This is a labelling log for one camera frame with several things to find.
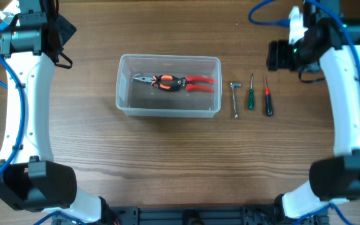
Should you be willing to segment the green handled screwdriver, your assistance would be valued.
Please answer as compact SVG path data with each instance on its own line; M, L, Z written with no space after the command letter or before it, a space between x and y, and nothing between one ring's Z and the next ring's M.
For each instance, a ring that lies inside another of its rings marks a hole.
M254 109L254 89L253 89L253 83L254 83L254 75L251 75L251 80L250 80L250 88L249 88L249 96L248 96L248 102L247 102L247 106L249 110L253 110Z

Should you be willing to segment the black red handled screwdriver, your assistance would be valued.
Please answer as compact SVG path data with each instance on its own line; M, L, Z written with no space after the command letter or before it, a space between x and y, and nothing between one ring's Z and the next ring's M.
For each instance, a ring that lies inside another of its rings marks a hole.
M265 100L265 113L267 117L273 116L273 105L271 101L271 92L268 87L267 76L264 77L264 100Z

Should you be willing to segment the silver L-shaped socket wrench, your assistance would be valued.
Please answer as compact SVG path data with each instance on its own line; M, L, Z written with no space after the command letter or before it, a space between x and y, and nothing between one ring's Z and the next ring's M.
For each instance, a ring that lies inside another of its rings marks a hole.
M230 87L232 89L232 100L233 100L233 106L234 106L234 118L238 118L238 106L237 106L237 99L236 99L236 88L241 87L241 83L238 82L231 82Z

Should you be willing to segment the clear plastic container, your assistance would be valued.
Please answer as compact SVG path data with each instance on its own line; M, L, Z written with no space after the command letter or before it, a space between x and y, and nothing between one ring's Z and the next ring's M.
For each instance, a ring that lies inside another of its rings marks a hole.
M162 91L133 77L172 75L214 79L214 92ZM221 62L211 56L125 54L117 72L116 106L128 116L212 118L221 109Z

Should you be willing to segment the red handled pruning shears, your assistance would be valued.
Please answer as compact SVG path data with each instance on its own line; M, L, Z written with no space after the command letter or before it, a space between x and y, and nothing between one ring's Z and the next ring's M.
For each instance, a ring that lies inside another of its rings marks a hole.
M211 85L214 84L214 79L203 76L184 76L182 78L174 78L171 83L171 89L178 91L183 89L187 92L202 91L213 93L214 90Z

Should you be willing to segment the orange black needle-nose pliers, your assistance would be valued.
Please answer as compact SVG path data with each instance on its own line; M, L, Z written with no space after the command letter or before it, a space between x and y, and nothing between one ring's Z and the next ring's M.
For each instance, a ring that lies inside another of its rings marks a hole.
M152 87L162 91L178 91L182 88L181 80L172 75L158 75L153 77L141 76L133 77L132 80L148 83Z

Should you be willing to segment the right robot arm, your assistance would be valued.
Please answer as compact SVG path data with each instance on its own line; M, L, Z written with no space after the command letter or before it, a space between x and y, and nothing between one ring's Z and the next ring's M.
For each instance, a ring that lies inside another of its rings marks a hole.
M334 154L314 162L308 180L277 200L279 220L301 223L360 199L360 19L342 19L338 1L304 1L282 26L286 41L269 47L267 68L322 71L334 120Z

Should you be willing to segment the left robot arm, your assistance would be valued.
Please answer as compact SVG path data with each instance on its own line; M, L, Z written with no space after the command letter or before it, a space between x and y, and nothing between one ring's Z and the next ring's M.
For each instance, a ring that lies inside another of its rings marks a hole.
M57 1L12 1L0 19L0 63L7 73L0 199L13 210L47 218L119 224L107 202L79 188L74 170L54 162L51 150L51 84L76 28L60 15Z

